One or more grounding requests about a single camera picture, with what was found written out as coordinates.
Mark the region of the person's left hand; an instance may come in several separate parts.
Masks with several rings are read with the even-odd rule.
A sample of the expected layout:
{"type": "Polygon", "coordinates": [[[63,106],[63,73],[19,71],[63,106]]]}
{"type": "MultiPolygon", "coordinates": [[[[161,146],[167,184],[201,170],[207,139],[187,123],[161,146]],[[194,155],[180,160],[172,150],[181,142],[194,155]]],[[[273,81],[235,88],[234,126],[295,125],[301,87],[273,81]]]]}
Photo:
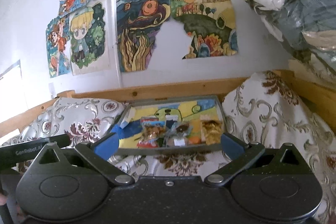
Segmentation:
{"type": "Polygon", "coordinates": [[[3,206],[7,203],[7,197],[4,194],[0,194],[0,206],[3,206]]]}

